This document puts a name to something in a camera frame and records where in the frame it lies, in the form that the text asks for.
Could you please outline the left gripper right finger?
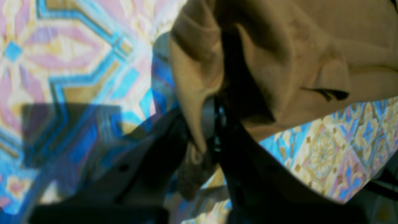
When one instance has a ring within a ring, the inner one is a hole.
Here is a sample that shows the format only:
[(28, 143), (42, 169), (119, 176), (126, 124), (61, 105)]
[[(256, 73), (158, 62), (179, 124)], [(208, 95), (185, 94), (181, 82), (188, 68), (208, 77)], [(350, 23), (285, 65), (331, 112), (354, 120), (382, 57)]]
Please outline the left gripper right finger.
[(206, 99), (202, 129), (207, 153), (221, 165), (233, 207), (330, 207), (267, 150), (215, 97)]

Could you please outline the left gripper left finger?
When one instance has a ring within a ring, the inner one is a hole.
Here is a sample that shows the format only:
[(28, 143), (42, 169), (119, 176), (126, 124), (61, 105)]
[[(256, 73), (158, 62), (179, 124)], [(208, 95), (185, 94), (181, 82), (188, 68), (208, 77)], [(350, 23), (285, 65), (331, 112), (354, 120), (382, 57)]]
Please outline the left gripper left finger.
[(169, 181), (190, 139), (179, 108), (162, 116), (150, 132), (96, 182), (65, 202), (77, 206), (161, 206)]

